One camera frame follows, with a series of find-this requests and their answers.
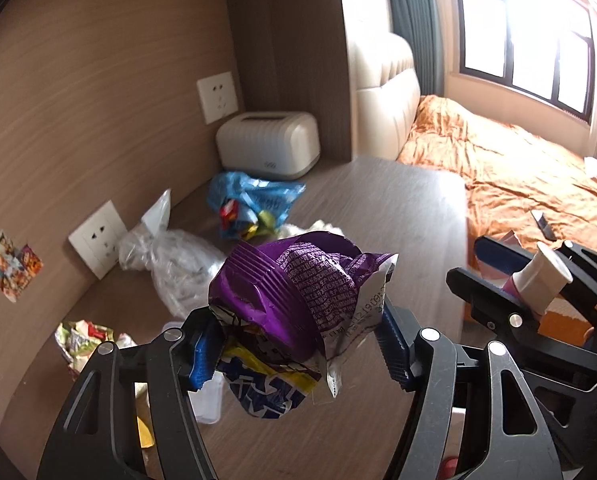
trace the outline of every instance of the orange bedsheet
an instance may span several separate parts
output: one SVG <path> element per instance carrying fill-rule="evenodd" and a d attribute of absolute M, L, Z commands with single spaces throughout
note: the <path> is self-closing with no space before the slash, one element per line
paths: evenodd
<path fill-rule="evenodd" d="M 514 230 L 530 251 L 538 241 L 548 243 L 532 209 L 545 213 L 560 240 L 597 251 L 597 181 L 587 177 L 578 155 L 519 126 L 472 114 L 450 99 L 425 96 L 398 160 L 463 177 L 472 264 L 473 241 L 482 235 Z"/>

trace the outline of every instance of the colorful snack wrapper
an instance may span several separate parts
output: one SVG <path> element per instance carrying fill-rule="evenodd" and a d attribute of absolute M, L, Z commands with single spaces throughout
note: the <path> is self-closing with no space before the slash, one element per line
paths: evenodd
<path fill-rule="evenodd" d="M 232 312 L 246 327 L 245 333 L 255 332 L 247 329 L 250 326 L 260 329 L 296 366 L 325 375 L 335 397 L 349 350 L 382 319 L 385 283 L 397 258 L 397 254 L 362 253 L 347 238 L 328 232 L 310 232 L 259 248 L 240 244 L 212 281 L 210 304 L 226 324 L 220 312 Z M 246 347 L 251 351 L 260 345 Z M 267 355 L 259 360 L 270 365 Z M 247 362 L 242 365 L 251 368 Z M 243 395 L 241 388 L 237 395 L 241 402 Z M 247 395 L 243 398 L 252 401 Z M 267 398 L 268 404 L 285 413 L 286 404 L 274 399 Z M 246 409 L 261 416 L 261 410 Z"/>
<path fill-rule="evenodd" d="M 305 184 L 269 182 L 229 171 L 212 179 L 208 204 L 220 215 L 223 238 L 249 240 L 276 232 L 304 190 Z"/>
<path fill-rule="evenodd" d="M 114 331 L 82 319 L 61 323 L 54 332 L 54 339 L 70 369 L 78 375 L 99 344 L 114 341 Z"/>
<path fill-rule="evenodd" d="M 283 370 L 266 365 L 233 336 L 227 340 L 216 370 L 223 372 L 245 411 L 259 418 L 279 418 L 296 408 L 321 378 L 305 367 Z"/>

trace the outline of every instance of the sticker on wall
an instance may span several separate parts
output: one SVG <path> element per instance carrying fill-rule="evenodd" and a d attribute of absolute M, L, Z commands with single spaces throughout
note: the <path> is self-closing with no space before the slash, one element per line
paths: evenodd
<path fill-rule="evenodd" d="M 12 239 L 0 231 L 0 291 L 13 303 L 43 268 L 43 262 L 29 245 L 16 248 Z"/>
<path fill-rule="evenodd" d="M 34 251 L 32 251 L 32 248 L 29 245 L 22 248 L 21 253 L 18 255 L 18 259 L 32 278 L 43 268 L 43 262 L 36 254 L 34 254 Z"/>

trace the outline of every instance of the wooden wall panel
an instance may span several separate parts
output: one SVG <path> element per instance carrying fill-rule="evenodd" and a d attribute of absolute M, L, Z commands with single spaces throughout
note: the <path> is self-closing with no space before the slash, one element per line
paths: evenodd
<path fill-rule="evenodd" d="M 341 0 L 227 0 L 248 110 L 304 110 L 323 155 L 351 160 Z"/>
<path fill-rule="evenodd" d="M 196 80 L 232 70 L 226 0 L 11 0 L 0 15 L 0 228 L 45 264 L 0 293 L 0 420 L 94 281 L 67 235 L 107 199 L 128 226 L 220 165 Z"/>

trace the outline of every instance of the metal screw head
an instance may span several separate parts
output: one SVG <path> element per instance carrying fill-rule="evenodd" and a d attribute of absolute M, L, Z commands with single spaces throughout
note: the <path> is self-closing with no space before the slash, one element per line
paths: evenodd
<path fill-rule="evenodd" d="M 178 341 L 182 337 L 182 332 L 178 328 L 169 328 L 165 330 L 164 337 L 166 341 Z"/>
<path fill-rule="evenodd" d="M 110 341 L 105 341 L 105 343 L 99 344 L 98 353 L 102 355 L 107 355 L 108 353 L 114 350 L 114 343 Z"/>
<path fill-rule="evenodd" d="M 520 314 L 512 314 L 509 316 L 509 324 L 514 328 L 518 328 L 523 324 L 523 318 L 520 317 Z"/>
<path fill-rule="evenodd" d="M 489 351 L 496 355 L 505 355 L 507 353 L 507 349 L 505 345 L 500 341 L 492 341 L 488 344 Z"/>
<path fill-rule="evenodd" d="M 424 328 L 421 330 L 421 335 L 423 338 L 427 339 L 427 341 L 438 341 L 440 337 L 440 333 L 438 330 L 434 330 L 433 328 Z"/>

